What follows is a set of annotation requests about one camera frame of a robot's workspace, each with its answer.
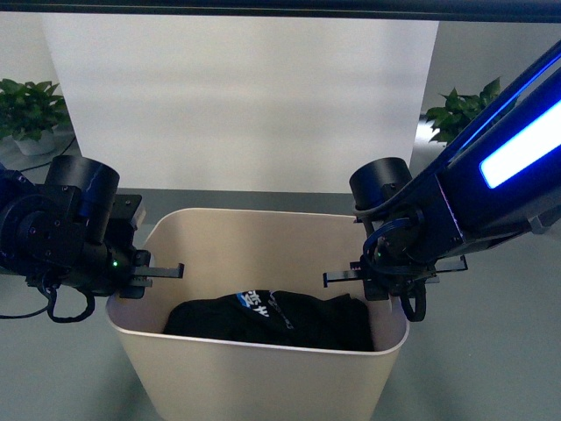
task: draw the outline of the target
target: metal frame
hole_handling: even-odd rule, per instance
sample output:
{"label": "metal frame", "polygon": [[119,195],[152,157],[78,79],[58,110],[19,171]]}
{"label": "metal frame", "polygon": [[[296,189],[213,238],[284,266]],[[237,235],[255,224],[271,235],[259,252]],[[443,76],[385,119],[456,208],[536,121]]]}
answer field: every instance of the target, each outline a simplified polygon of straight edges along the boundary
{"label": "metal frame", "polygon": [[0,11],[561,23],[558,0],[0,0]]}

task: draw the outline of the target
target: bin rim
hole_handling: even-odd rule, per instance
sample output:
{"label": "bin rim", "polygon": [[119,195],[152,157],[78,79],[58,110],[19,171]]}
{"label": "bin rim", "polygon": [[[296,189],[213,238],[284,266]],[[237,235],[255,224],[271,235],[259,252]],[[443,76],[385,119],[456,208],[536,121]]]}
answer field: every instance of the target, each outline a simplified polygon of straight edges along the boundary
{"label": "bin rim", "polygon": [[[184,211],[218,211],[218,212],[247,212],[247,213],[277,213],[277,214],[289,214],[289,215],[310,215],[310,216],[329,216],[332,218],[348,218],[352,219],[349,215],[332,215],[326,213],[310,213],[310,212],[291,212],[291,211],[282,211],[282,210],[250,210],[250,209],[242,209],[242,210],[235,210],[235,209],[224,209],[224,208],[202,208],[202,207],[195,207],[195,208],[184,208],[175,210],[173,212],[168,213],[165,217],[160,219],[158,223],[154,226],[150,234],[148,235],[146,242],[150,240],[153,233],[157,231],[157,228],[160,224],[164,224],[165,221],[169,218],[172,218],[175,214],[181,213]],[[117,300],[116,292],[113,296],[110,296],[105,304],[105,317],[108,319],[109,323],[113,328],[123,333],[124,335],[132,335],[132,336],[139,336],[145,338],[154,338],[154,339],[171,339],[171,340],[180,340],[186,342],[200,342],[200,343],[209,343],[209,344],[219,344],[223,346],[244,346],[250,348],[261,348],[261,349],[274,349],[279,351],[290,351],[290,352],[301,352],[301,353],[322,353],[322,354],[333,354],[333,355],[353,355],[353,356],[364,356],[364,357],[372,357],[373,355],[385,355],[395,352],[399,350],[401,346],[405,343],[406,339],[409,336],[409,328],[410,324],[407,319],[405,319],[405,332],[403,333],[403,337],[400,341],[395,344],[394,346],[385,349],[383,351],[343,351],[338,349],[325,349],[325,348],[308,348],[303,346],[280,346],[280,345],[269,345],[269,344],[260,344],[260,343],[253,343],[253,342],[241,342],[241,341],[234,341],[234,340],[222,340],[222,339],[210,339],[210,338],[196,338],[190,336],[177,336],[177,335],[167,335],[163,333],[153,333],[153,332],[142,332],[142,331],[133,331],[130,329],[125,329],[117,325],[110,316],[110,306],[111,303]]]}
{"label": "bin rim", "polygon": [[125,329],[117,325],[113,320],[111,320],[110,316],[110,306],[113,301],[117,298],[115,295],[110,296],[105,304],[105,317],[108,319],[109,323],[113,328],[123,333],[124,335],[132,335],[132,336],[139,336],[144,338],[154,338],[154,339],[171,339],[171,340],[179,340],[185,342],[200,342],[200,343],[209,343],[209,344],[219,344],[224,346],[244,346],[250,348],[261,348],[261,349],[274,349],[280,351],[290,351],[290,352],[301,352],[301,353],[322,353],[322,354],[334,354],[334,355],[353,355],[353,356],[365,356],[365,357],[372,357],[373,355],[386,355],[393,353],[396,350],[399,350],[401,346],[405,343],[406,339],[409,336],[409,321],[405,320],[405,332],[403,333],[403,338],[391,348],[385,349],[383,351],[344,351],[339,349],[325,349],[325,348],[307,348],[304,346],[282,346],[282,345],[269,345],[269,344],[260,344],[254,342],[241,342],[235,340],[222,340],[222,339],[210,339],[210,338],[196,338],[192,336],[177,336],[177,335],[167,335],[164,333],[152,333],[152,332],[142,332],[142,331],[133,331],[131,329]]}

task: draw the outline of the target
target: white plant pot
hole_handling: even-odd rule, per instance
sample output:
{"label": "white plant pot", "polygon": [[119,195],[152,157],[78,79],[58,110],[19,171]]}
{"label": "white plant pot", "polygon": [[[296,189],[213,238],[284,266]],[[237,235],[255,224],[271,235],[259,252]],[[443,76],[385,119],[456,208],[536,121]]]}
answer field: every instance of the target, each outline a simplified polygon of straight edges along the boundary
{"label": "white plant pot", "polygon": [[42,155],[43,153],[49,153],[54,150],[56,145],[54,144],[53,134],[44,130],[41,132],[41,139],[22,139],[15,140],[16,145],[18,145],[19,150],[25,156]]}

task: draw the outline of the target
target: blue led light strip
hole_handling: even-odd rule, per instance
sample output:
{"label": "blue led light strip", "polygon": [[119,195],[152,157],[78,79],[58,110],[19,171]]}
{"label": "blue led light strip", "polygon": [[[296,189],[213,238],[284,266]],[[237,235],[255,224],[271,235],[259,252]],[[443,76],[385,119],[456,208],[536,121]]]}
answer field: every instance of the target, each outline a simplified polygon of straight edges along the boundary
{"label": "blue led light strip", "polygon": [[561,145],[561,101],[527,125],[479,164],[494,189]]}

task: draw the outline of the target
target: potted plant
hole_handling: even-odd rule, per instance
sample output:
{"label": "potted plant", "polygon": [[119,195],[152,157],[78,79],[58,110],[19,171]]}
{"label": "potted plant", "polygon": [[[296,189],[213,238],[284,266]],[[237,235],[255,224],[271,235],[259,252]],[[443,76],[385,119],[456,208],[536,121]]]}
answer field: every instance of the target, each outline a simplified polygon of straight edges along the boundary
{"label": "potted plant", "polygon": [[53,128],[70,122],[58,83],[0,81],[0,139],[12,137],[25,155],[54,149]]}
{"label": "potted plant", "polygon": [[[449,95],[441,94],[446,99],[444,107],[427,111],[427,121],[433,122],[430,128],[433,131],[438,129],[430,141],[444,142],[448,146],[500,93],[501,79],[497,78],[488,83],[479,95],[460,95],[456,88]],[[515,101],[499,113],[484,131],[489,130],[514,107]]]}

